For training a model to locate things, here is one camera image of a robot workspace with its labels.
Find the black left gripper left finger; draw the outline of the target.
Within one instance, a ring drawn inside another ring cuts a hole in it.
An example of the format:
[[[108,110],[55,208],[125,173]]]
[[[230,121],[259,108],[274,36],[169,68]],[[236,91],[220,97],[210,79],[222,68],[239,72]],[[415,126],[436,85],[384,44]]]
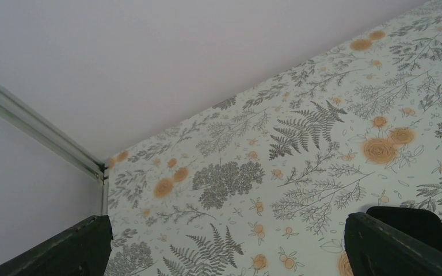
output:
[[[0,264],[0,275],[104,275],[112,240],[109,216],[90,216]]]

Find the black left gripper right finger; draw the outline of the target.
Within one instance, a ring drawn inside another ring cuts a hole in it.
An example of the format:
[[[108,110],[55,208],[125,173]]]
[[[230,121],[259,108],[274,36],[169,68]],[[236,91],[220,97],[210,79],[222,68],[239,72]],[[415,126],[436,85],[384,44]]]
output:
[[[442,275],[442,252],[362,212],[344,231],[354,275]]]

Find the black phone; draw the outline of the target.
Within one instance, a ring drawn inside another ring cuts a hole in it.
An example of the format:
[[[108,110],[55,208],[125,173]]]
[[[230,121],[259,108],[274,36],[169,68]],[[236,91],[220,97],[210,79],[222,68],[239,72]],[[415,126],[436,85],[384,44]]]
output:
[[[442,222],[428,210],[373,206],[366,214],[442,252]]]

